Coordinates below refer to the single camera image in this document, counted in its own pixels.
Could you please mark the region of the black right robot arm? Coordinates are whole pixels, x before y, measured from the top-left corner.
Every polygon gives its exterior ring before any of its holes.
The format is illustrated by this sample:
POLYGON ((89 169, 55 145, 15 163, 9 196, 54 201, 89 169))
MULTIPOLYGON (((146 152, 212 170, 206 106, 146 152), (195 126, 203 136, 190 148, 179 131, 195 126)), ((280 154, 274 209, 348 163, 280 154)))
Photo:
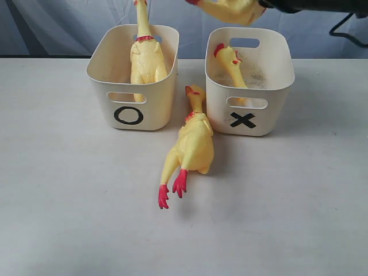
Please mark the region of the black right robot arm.
POLYGON ((265 0, 258 3, 284 13, 309 10, 367 15, 367 0, 265 0))

